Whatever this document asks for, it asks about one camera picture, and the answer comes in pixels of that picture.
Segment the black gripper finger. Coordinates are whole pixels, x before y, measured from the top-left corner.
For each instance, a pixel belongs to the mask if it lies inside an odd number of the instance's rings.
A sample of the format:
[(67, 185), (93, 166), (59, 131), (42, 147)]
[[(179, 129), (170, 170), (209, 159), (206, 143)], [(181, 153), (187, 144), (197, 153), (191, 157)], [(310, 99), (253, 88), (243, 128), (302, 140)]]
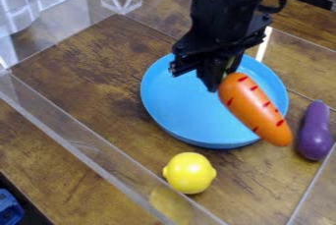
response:
[(195, 56), (175, 55), (173, 60), (169, 62), (167, 71), (173, 77), (178, 77), (198, 67), (199, 59)]
[(197, 68), (197, 78), (202, 81), (209, 92), (217, 91), (221, 80), (234, 73), (242, 59), (242, 52), (226, 55), (211, 53), (205, 56)]

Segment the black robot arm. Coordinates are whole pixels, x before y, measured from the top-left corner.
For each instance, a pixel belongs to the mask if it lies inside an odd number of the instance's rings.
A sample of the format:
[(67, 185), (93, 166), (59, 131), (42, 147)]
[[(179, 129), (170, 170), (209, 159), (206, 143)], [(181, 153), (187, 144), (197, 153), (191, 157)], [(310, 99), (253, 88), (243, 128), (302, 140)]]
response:
[(245, 50), (262, 42), (271, 15), (285, 6), (286, 0), (191, 0), (191, 26), (171, 46), (171, 75), (194, 71), (214, 92)]

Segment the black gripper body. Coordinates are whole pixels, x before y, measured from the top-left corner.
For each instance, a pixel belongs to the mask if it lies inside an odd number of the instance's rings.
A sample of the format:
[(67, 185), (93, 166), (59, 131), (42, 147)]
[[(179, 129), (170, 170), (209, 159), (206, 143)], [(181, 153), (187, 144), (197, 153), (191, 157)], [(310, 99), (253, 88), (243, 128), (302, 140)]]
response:
[(269, 7), (257, 3), (194, 3), (191, 26), (173, 44), (171, 66), (198, 66), (203, 58), (231, 57), (258, 45), (271, 22)]

